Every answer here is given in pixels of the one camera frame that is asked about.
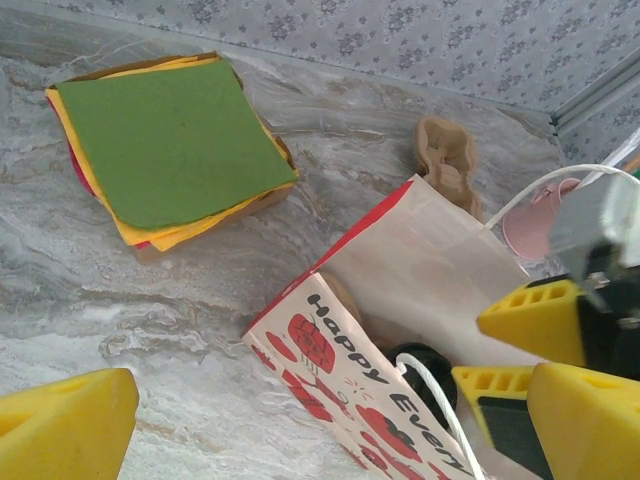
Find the toy sandwich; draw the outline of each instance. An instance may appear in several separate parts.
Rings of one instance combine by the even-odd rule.
[[[46,96],[80,181],[138,251],[166,252],[275,203],[298,178],[215,53],[102,70]]]

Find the paper bag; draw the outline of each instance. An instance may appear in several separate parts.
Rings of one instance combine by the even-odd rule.
[[[350,291],[363,326],[322,271]],[[243,340],[363,468],[469,479],[456,442],[369,336],[423,342],[458,365],[535,363],[475,326],[527,279],[489,230],[416,176],[285,289]]]

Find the bag handle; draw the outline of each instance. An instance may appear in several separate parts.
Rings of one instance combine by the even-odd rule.
[[[458,442],[460,448],[462,448],[462,453],[469,461],[469,465],[471,466],[471,471],[475,480],[487,480],[484,472],[482,471],[482,467],[476,458],[475,453],[473,453],[473,449],[469,444],[469,440],[458,421],[458,417],[456,417],[453,408],[449,404],[449,400],[447,400],[447,396],[442,391],[442,388],[438,384],[438,381],[433,377],[431,372],[427,367],[425,367],[422,363],[418,361],[416,357],[413,355],[409,355],[408,353],[401,353],[396,357],[396,368],[400,371],[402,375],[407,373],[407,367],[409,365],[413,369],[415,369],[418,374],[424,380],[424,384],[427,386],[431,393],[433,393],[433,397],[436,399],[436,403],[444,413],[444,417],[447,419],[449,426],[451,427],[451,432],[453,433],[453,438]]]
[[[502,217],[504,217],[507,213],[509,213],[509,211],[512,210],[518,203],[520,203],[520,201],[524,197],[529,195],[529,193],[531,193],[533,190],[538,188],[540,185],[544,185],[545,183],[548,183],[549,180],[552,180],[561,175],[566,175],[568,173],[575,173],[575,172],[584,172],[584,171],[607,173],[611,175],[622,175],[624,177],[630,178],[635,183],[640,184],[640,180],[634,177],[633,175],[629,175],[627,172],[625,172],[624,170],[620,170],[619,168],[608,167],[606,165],[583,164],[583,165],[573,165],[570,167],[559,168],[554,172],[543,175],[538,180],[531,183],[528,187],[522,190],[515,197],[513,197],[513,199],[509,203],[507,203],[504,207],[502,207],[502,209],[498,213],[496,213],[493,217],[491,217],[491,219],[487,223],[484,224],[484,227],[487,230],[491,230],[493,227],[495,227],[498,224],[500,220],[502,220]]]

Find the green felt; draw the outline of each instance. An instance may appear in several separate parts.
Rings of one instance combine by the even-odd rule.
[[[115,215],[184,225],[296,180],[226,61],[56,85]]]

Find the red bag edge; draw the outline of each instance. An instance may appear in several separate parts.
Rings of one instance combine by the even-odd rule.
[[[344,248],[344,246],[353,240],[355,237],[364,232],[371,225],[380,220],[385,213],[391,210],[396,204],[404,197],[409,190],[409,187],[413,184],[413,179],[407,180],[404,184],[394,190],[390,195],[388,195],[384,200],[382,200],[378,205],[376,205],[373,209],[371,209],[364,217],[362,217],[358,222],[351,227],[347,232],[338,240],[329,250],[325,253],[320,260],[318,260],[309,270],[304,272],[298,278],[296,278],[293,282],[291,282],[280,294],[274,298],[257,316],[253,319],[251,324],[247,327],[244,335],[247,335],[249,331],[260,321],[262,320],[271,310],[273,310],[284,298],[289,295],[298,285],[300,285],[304,280],[310,277],[315,271],[320,268],[324,263],[326,263],[332,256],[334,256],[339,250]]]

